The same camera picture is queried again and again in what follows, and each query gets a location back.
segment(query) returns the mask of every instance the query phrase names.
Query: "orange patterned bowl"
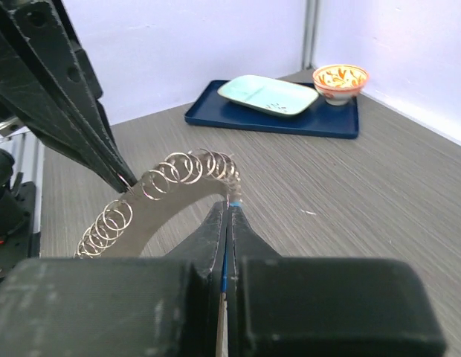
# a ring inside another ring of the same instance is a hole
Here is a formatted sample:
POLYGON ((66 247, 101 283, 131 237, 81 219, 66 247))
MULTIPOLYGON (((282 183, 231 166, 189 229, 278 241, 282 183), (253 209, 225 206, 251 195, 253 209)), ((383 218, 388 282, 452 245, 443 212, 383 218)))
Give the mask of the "orange patterned bowl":
POLYGON ((343 106, 356 97, 369 78, 356 65, 326 65, 313 72, 315 89, 333 106, 343 106))

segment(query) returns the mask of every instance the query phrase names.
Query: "table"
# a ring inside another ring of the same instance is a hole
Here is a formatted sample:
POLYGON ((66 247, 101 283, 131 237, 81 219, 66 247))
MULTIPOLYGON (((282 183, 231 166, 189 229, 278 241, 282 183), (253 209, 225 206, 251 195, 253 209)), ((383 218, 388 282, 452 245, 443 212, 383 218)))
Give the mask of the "table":
MULTIPOLYGON (((289 80, 309 81, 303 71, 289 80)), ((360 96, 355 141, 188 126, 190 105, 113 127, 140 175, 167 154, 205 147, 233 153, 245 213, 283 255, 393 257, 420 274, 461 357, 461 147, 360 96)), ((117 197, 95 174, 45 154, 42 256, 70 257, 85 228, 117 197)), ((144 256, 166 254, 216 197, 175 216, 144 256)))

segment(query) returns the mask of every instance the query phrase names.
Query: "light green plate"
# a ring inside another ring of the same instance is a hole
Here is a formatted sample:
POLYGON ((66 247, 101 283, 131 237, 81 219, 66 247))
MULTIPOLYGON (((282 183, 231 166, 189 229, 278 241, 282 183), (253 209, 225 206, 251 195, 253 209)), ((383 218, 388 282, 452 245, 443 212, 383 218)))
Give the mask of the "light green plate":
POLYGON ((217 92, 237 104, 280 117, 300 114, 318 98, 312 88, 250 74, 227 82, 217 92))

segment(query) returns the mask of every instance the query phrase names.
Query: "blue tray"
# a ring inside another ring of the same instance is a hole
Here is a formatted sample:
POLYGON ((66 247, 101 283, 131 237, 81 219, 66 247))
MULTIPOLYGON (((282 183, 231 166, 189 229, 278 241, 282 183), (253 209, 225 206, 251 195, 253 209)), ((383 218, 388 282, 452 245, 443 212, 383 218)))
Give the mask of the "blue tray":
MULTIPOLYGON (((217 94, 227 80, 213 80, 184 114, 186 123, 228 129, 279 132, 328 138, 356 139, 359 133, 358 104, 330 106, 322 96, 304 112, 279 118, 229 102, 217 94)), ((311 83, 299 83, 313 88, 311 83)))

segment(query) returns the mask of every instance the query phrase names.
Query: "coiled wire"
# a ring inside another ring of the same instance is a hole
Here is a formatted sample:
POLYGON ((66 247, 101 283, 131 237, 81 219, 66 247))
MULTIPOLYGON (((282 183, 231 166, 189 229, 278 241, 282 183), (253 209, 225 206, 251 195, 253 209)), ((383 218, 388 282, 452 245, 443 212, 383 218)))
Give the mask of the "coiled wire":
MULTIPOLYGON (((180 184, 195 184, 202 179, 223 182, 227 187, 228 204, 242 201, 236 163, 229 155, 206 149, 168 155, 143 174, 138 183, 139 189, 129 187, 129 190, 132 194, 143 194, 150 200, 159 201, 180 184)), ((83 233, 75 257, 99 257, 117 241, 132 220, 133 208, 125 199, 110 202, 83 233)))

